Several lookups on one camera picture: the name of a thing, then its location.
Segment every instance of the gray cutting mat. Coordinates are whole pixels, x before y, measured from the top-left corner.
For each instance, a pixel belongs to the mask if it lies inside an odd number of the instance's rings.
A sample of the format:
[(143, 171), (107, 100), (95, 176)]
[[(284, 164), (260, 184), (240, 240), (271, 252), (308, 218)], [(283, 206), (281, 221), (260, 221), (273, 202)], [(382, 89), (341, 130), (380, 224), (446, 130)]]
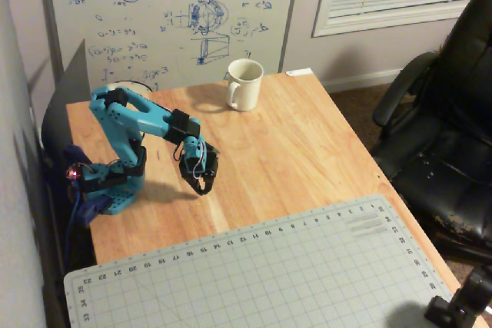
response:
[(65, 277), (72, 327), (426, 327), (451, 293), (381, 195)]

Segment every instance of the mug handle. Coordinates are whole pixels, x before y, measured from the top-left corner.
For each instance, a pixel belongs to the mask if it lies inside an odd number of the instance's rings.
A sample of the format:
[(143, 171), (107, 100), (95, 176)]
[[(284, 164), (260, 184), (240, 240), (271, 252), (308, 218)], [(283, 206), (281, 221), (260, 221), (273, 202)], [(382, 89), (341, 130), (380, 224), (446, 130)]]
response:
[(228, 95), (228, 104), (229, 106), (231, 106), (231, 108), (233, 109), (237, 109), (238, 108), (238, 103), (234, 103), (232, 101), (233, 97), (234, 97), (234, 92), (236, 91), (236, 88), (238, 88), (240, 85), (236, 82), (236, 81), (232, 81), (230, 84), (229, 84), (229, 95)]

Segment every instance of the coffee mug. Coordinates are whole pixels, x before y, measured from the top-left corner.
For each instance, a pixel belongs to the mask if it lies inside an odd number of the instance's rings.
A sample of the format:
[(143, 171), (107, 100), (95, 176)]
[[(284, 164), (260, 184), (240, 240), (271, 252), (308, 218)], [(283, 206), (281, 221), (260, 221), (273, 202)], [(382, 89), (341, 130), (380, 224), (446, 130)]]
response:
[(250, 111), (258, 102), (263, 67), (251, 59), (229, 64), (228, 104), (236, 111)]

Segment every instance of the wall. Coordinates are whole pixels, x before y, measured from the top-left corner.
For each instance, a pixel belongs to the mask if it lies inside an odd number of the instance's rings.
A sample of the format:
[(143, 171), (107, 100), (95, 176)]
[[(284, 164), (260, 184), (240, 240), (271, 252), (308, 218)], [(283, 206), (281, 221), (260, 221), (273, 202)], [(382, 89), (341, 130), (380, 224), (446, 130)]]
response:
[(412, 58), (443, 43), (455, 20), (312, 38), (319, 0), (294, 0), (284, 71), (310, 67), (329, 91), (391, 82)]
[[(454, 20), (312, 38), (319, 0), (295, 0), (283, 70), (311, 67), (331, 90), (390, 82), (414, 56), (438, 48)], [(38, 124), (55, 88), (42, 0), (11, 0)]]
[(55, 90), (42, 0), (9, 0), (29, 83), (32, 107), (41, 125)]
[(0, 0), (0, 326), (42, 327), (43, 276), (29, 206), (36, 205), (35, 136), (8, 1)]

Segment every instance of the brown carpet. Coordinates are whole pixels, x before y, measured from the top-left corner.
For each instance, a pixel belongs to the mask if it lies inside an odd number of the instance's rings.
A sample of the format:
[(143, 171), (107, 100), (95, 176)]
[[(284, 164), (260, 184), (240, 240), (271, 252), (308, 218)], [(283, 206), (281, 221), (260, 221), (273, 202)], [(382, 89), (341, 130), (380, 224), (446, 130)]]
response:
[[(372, 112), (388, 86), (386, 84), (330, 94), (338, 109), (368, 150), (376, 144), (381, 132), (381, 129), (372, 121)], [(446, 263), (460, 283), (463, 283), (473, 269), (470, 265), (451, 260), (446, 260)], [(492, 326), (492, 316), (484, 314), (484, 318)]]

